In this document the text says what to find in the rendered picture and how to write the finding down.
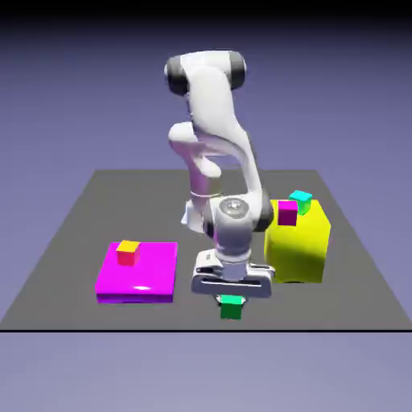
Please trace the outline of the small orange cube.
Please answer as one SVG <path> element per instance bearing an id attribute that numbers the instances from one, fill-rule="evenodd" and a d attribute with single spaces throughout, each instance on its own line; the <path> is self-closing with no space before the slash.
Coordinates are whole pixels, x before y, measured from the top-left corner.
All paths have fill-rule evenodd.
<path id="1" fill-rule="evenodd" d="M 117 263 L 120 266 L 134 266 L 139 255 L 138 241 L 122 240 L 116 248 Z"/>

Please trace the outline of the large yellow box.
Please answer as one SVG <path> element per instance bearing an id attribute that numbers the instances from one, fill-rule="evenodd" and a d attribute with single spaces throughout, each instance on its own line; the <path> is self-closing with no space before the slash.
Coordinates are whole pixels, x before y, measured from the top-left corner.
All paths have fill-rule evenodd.
<path id="1" fill-rule="evenodd" d="M 295 225 L 278 224 L 278 201 L 271 201 L 274 220 L 265 231 L 265 263 L 274 267 L 276 283 L 321 283 L 331 223 L 318 200 Z"/>

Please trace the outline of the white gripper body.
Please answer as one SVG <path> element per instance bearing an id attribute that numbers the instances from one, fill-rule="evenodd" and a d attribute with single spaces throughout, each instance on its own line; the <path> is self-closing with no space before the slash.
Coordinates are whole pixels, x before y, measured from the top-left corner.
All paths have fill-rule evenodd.
<path id="1" fill-rule="evenodd" d="M 196 268 L 192 292 L 202 295 L 238 295 L 266 299 L 272 295 L 274 268 L 253 263 Z"/>

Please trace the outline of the small cyan cube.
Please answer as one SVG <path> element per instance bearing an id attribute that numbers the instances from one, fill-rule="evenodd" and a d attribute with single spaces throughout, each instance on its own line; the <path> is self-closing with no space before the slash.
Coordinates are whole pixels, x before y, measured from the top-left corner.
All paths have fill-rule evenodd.
<path id="1" fill-rule="evenodd" d="M 295 190 L 289 195 L 289 200 L 293 200 L 298 205 L 298 214 L 305 215 L 311 208 L 312 194 Z"/>

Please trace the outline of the small magenta cube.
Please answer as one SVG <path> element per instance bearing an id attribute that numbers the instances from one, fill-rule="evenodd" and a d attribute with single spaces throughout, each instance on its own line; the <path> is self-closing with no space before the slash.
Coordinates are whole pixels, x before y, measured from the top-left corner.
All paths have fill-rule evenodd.
<path id="1" fill-rule="evenodd" d="M 278 225 L 296 226 L 298 210 L 298 204 L 295 200 L 279 200 Z"/>

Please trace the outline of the small green cube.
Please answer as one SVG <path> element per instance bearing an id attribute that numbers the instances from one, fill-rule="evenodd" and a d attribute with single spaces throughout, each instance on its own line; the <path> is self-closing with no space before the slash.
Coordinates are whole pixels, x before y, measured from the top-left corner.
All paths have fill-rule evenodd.
<path id="1" fill-rule="evenodd" d="M 244 298 L 240 295 L 222 295 L 220 297 L 220 317 L 222 319 L 241 319 Z"/>

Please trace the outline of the large magenta box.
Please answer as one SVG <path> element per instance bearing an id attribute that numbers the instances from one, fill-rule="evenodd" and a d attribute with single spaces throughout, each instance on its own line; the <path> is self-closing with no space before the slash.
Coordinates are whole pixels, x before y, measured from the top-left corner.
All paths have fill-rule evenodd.
<path id="1" fill-rule="evenodd" d="M 95 283 L 97 301 L 115 303 L 172 303 L 178 255 L 176 242 L 142 242 L 132 266 L 117 262 L 119 242 L 107 249 Z"/>

